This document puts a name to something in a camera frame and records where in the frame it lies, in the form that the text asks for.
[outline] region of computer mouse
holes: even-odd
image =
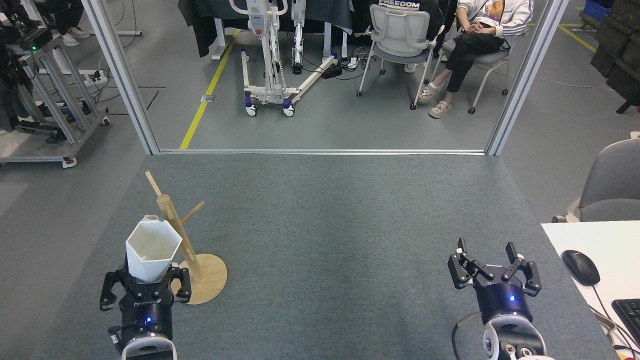
[[[567,250],[562,253],[562,260],[573,277],[582,285],[591,286],[600,282],[598,269],[587,255],[576,250]]]

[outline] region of person's hand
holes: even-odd
[[[468,33],[474,34],[474,33],[480,33],[480,29],[483,29],[483,26],[480,25],[479,22],[474,22],[473,24],[469,25],[469,31]]]
[[[477,31],[477,33],[479,34],[495,34],[495,28],[484,28],[484,27],[480,27]]]
[[[475,34],[494,34],[495,28],[486,28],[480,22],[474,22],[469,26],[469,33]]]

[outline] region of yellow floor line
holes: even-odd
[[[560,28],[562,31],[564,31],[565,33],[569,34],[570,37],[576,39],[576,41],[578,41],[580,44],[584,45],[584,47],[586,47],[587,49],[593,51],[594,53],[596,52],[596,49],[587,44],[583,39],[579,38],[578,36],[576,36],[574,33],[572,33],[570,30],[568,30],[565,26],[581,26],[581,25],[576,25],[576,24],[560,24],[558,25],[558,28]]]
[[[220,75],[222,75],[222,70],[224,70],[225,65],[227,64],[227,59],[229,59],[229,54],[231,54],[231,49],[236,43],[236,38],[238,34],[240,34],[240,30],[236,30],[236,32],[234,33],[234,37],[231,39],[231,41],[227,45],[227,48],[225,49],[225,53],[223,54],[222,59],[220,59],[220,64],[218,65],[218,69],[216,70],[215,75],[213,75],[213,79],[211,79],[211,83],[209,83],[209,87],[207,88],[207,92],[205,93],[205,95],[211,95],[213,93],[213,90],[216,88],[216,85],[218,84],[218,80],[220,79]],[[193,117],[193,121],[191,122],[189,129],[187,130],[186,135],[184,135],[184,139],[182,139],[182,143],[180,144],[181,149],[187,149],[189,147],[189,143],[191,142],[191,139],[193,138],[193,134],[195,134],[196,129],[198,128],[198,124],[200,123],[202,114],[204,114],[204,110],[207,108],[207,104],[208,102],[200,103],[200,106],[198,107],[198,111],[196,111],[196,115]]]

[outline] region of blue bin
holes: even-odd
[[[611,11],[611,7],[605,7],[606,4],[603,1],[587,0],[584,4],[584,12],[590,17],[602,22],[602,16]]]

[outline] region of sneaker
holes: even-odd
[[[65,46],[78,46],[80,43],[78,40],[74,39],[71,34],[67,33],[62,35],[62,42],[65,43]]]
[[[88,31],[82,31],[79,28],[69,28],[67,34],[71,34],[74,38],[88,38],[91,36]]]
[[[451,109],[451,104],[447,104],[444,100],[441,100],[436,106],[429,110],[429,116],[434,119],[439,119],[446,114],[449,109]]]
[[[442,89],[442,85],[436,87],[433,85],[433,83],[429,83],[424,89],[422,89],[422,91],[420,92],[420,95],[418,95],[418,103],[426,104],[431,99],[433,99],[433,97],[438,92],[440,92],[440,89]]]
[[[407,74],[413,74],[415,72],[415,68],[417,67],[418,67],[418,64],[405,64],[404,72],[406,72]]]

